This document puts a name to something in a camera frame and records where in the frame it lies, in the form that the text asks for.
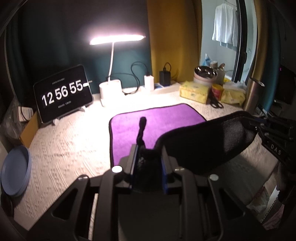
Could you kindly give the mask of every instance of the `table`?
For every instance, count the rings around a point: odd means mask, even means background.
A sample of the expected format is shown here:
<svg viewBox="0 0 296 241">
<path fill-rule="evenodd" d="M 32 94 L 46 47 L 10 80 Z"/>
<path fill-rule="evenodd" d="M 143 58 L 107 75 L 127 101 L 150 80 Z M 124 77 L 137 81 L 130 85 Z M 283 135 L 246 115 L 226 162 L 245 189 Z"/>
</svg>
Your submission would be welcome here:
<svg viewBox="0 0 296 241">
<path fill-rule="evenodd" d="M 75 112 L 38 130 L 29 148 L 32 173 L 27 190 L 15 208 L 15 220 L 29 229 L 59 195 L 81 174 L 90 177 L 103 174 L 110 168 L 109 120 L 119 114 L 153 107 L 186 103 L 207 120 L 241 110 L 224 104 L 214 109 L 181 98 L 179 92 L 160 95 L 137 93 L 124 97 L 118 106 L 104 108 L 99 95 L 86 112 Z M 232 189 L 237 197 L 248 204 L 272 174 L 277 159 L 261 146 L 257 136 L 240 155 L 218 167 L 213 173 Z"/>
</svg>

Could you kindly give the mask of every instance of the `red and yellow cup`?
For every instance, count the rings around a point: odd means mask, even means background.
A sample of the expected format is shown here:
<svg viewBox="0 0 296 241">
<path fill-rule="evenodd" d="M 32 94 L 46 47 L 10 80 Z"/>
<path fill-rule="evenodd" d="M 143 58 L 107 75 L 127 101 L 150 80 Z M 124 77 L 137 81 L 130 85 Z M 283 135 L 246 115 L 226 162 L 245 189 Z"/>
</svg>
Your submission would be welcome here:
<svg viewBox="0 0 296 241">
<path fill-rule="evenodd" d="M 221 96 L 223 93 L 223 86 L 218 84 L 212 84 L 212 92 L 218 101 L 221 100 Z"/>
</svg>

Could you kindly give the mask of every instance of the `blue plate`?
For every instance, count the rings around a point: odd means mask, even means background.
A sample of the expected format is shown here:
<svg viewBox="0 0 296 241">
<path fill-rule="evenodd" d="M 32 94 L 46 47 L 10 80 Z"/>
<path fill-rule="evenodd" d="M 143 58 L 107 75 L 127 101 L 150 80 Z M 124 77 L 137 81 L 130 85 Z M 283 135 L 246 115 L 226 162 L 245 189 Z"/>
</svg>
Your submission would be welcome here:
<svg viewBox="0 0 296 241">
<path fill-rule="evenodd" d="M 31 156 L 25 146 L 17 146 L 6 156 L 1 170 L 5 193 L 18 197 L 26 190 L 31 176 Z"/>
</svg>

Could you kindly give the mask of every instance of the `scissors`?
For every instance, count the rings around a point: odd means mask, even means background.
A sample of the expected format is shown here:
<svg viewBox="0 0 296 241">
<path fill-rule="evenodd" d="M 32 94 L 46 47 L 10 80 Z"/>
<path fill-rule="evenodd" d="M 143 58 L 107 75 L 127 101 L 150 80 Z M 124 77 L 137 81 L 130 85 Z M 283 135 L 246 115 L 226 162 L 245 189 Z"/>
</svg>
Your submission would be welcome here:
<svg viewBox="0 0 296 241">
<path fill-rule="evenodd" d="M 219 103 L 216 99 L 216 97 L 214 96 L 212 90 L 210 90 L 210 93 L 209 93 L 209 99 L 210 99 L 210 105 L 215 108 L 215 109 L 223 109 L 224 106 Z"/>
</svg>

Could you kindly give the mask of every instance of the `desk lamp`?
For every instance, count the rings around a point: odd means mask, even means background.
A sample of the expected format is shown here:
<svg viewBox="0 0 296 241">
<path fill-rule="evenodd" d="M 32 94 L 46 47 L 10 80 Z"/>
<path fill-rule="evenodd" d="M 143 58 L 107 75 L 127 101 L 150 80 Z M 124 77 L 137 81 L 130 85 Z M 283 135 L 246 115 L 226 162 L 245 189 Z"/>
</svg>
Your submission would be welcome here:
<svg viewBox="0 0 296 241">
<path fill-rule="evenodd" d="M 120 80 L 110 80 L 110 75 L 112 72 L 113 66 L 113 56 L 114 56 L 114 45 L 116 42 L 126 42 L 126 41 L 139 41 L 145 38 L 143 35 L 112 35 L 105 37 L 97 37 L 90 41 L 90 45 L 104 44 L 104 43 L 112 43 L 112 51 L 111 51 L 111 61 L 110 61 L 110 69 L 108 74 L 108 81 L 103 82 L 99 85 L 100 94 L 101 94 L 101 103 L 104 107 L 107 107 L 111 104 L 114 104 L 118 99 L 123 95 L 122 86 Z"/>
</svg>

